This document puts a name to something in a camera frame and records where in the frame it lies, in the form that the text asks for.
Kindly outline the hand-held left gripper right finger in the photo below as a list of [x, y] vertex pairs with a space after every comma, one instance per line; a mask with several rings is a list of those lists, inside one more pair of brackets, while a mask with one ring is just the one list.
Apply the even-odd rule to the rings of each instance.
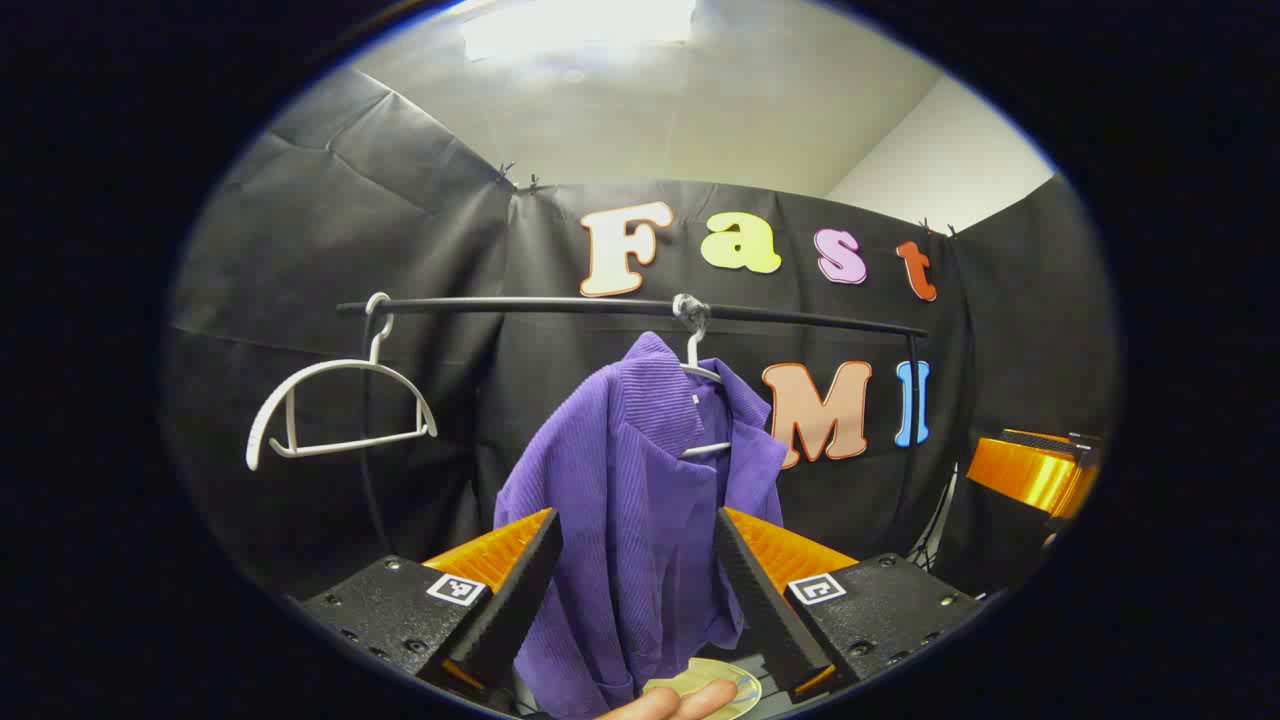
[[904, 665], [986, 605], [896, 553], [856, 560], [730, 507], [714, 547], [767, 670], [795, 702]]

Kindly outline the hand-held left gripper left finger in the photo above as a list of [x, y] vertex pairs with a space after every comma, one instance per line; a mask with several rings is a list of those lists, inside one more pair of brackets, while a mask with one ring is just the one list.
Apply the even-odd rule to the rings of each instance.
[[512, 669], [562, 548], [561, 515], [543, 509], [428, 561], [379, 559], [300, 609], [383, 666], [488, 700]]

